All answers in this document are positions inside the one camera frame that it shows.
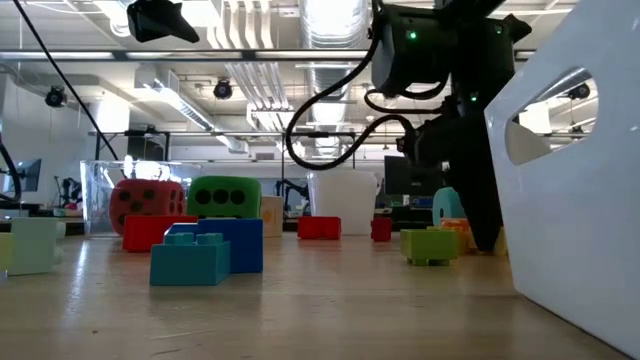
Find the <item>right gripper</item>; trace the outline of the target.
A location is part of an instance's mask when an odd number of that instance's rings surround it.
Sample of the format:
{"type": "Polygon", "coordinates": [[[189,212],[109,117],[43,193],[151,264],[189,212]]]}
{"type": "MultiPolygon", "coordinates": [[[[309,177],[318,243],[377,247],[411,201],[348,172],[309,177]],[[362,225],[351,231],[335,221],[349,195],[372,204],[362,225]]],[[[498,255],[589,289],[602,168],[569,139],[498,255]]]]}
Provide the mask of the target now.
{"type": "Polygon", "coordinates": [[[475,244],[493,252],[503,225],[484,109],[478,93],[449,96],[450,180],[459,195],[475,244]]]}

